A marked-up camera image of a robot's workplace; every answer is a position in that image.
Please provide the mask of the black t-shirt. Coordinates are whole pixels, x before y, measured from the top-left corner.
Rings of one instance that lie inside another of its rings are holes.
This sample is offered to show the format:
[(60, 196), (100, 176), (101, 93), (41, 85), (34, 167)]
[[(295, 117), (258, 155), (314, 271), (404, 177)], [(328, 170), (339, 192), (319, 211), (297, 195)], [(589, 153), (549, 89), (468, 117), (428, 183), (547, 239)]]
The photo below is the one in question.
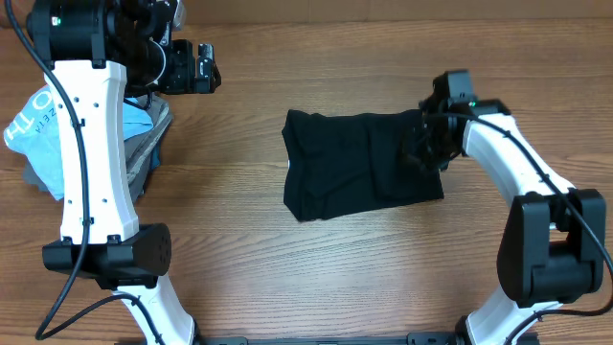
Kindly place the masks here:
[(416, 109), (335, 117), (288, 110), (284, 205), (304, 222), (443, 199), (440, 175), (408, 159), (421, 130)]

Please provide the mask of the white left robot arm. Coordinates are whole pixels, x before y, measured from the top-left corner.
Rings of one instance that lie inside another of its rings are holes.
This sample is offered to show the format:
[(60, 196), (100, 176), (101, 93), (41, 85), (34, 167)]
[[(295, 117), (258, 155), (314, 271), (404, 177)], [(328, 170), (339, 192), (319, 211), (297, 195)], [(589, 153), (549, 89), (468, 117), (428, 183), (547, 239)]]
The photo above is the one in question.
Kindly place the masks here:
[(169, 228), (134, 210), (123, 139), (126, 99), (219, 87), (213, 47), (173, 37), (185, 16), (180, 1), (37, 1), (20, 35), (51, 89), (64, 177), (60, 237), (43, 262), (108, 290), (148, 344), (203, 340), (170, 281)]

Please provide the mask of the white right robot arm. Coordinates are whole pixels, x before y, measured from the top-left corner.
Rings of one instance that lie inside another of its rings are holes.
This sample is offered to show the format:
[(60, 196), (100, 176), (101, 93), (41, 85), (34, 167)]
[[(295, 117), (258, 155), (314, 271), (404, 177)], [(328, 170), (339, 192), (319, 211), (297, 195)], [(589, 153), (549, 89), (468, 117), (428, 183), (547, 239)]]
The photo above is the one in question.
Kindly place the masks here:
[(498, 99), (481, 100), (467, 70), (446, 71), (420, 102), (419, 138), (404, 159), (423, 173), (446, 170), (458, 156), (476, 161), (510, 212), (500, 242), (499, 285), (451, 333), (411, 333), (413, 344), (535, 344), (531, 326), (549, 315), (592, 317), (570, 304), (598, 291), (612, 258), (605, 249), (606, 202), (557, 174), (520, 132)]

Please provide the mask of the brown cardboard backboard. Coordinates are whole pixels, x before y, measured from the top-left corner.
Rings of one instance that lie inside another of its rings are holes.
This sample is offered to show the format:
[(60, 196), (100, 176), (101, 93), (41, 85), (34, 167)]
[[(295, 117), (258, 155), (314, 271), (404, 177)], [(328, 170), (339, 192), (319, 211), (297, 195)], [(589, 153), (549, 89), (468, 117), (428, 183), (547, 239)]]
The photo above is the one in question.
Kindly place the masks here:
[(606, 18), (612, 0), (186, 0), (189, 24)]

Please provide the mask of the grey folded garment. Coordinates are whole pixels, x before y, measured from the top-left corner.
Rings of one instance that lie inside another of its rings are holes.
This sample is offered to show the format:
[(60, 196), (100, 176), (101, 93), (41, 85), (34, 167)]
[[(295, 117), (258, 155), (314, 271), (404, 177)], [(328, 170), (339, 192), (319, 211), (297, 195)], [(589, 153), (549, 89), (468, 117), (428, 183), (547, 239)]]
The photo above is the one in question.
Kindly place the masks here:
[[(136, 104), (147, 102), (145, 97), (134, 100), (136, 101), (133, 104), (134, 107)], [(168, 103), (157, 96), (151, 99), (150, 108), (146, 112), (157, 117), (154, 129), (148, 135), (145, 143), (136, 150), (133, 157), (129, 160), (125, 159), (128, 188), (132, 200), (144, 194), (149, 173), (160, 165), (160, 141), (173, 119)]]

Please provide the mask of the light blue printed t-shirt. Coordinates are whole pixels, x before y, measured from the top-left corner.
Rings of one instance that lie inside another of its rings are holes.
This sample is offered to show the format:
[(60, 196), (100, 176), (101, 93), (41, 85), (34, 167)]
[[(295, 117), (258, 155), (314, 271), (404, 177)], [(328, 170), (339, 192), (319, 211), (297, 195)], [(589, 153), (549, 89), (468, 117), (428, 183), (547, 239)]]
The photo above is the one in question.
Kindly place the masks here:
[[(124, 104), (123, 136), (125, 158), (131, 159), (154, 129), (157, 117), (134, 107), (130, 99)], [(56, 200), (64, 197), (64, 178), (55, 104), (49, 86), (34, 93), (3, 132), (6, 146), (28, 159), (23, 172), (26, 183), (35, 185)]]

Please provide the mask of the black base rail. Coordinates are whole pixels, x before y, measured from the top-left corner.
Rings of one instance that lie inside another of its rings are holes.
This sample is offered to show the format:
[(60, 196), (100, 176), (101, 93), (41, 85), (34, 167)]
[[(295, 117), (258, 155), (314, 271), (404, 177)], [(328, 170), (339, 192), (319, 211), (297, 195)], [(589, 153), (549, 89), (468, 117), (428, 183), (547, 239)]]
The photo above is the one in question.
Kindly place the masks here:
[(452, 333), (409, 333), (404, 336), (320, 337), (287, 339), (248, 339), (246, 337), (202, 338), (205, 345), (445, 345), (452, 344)]

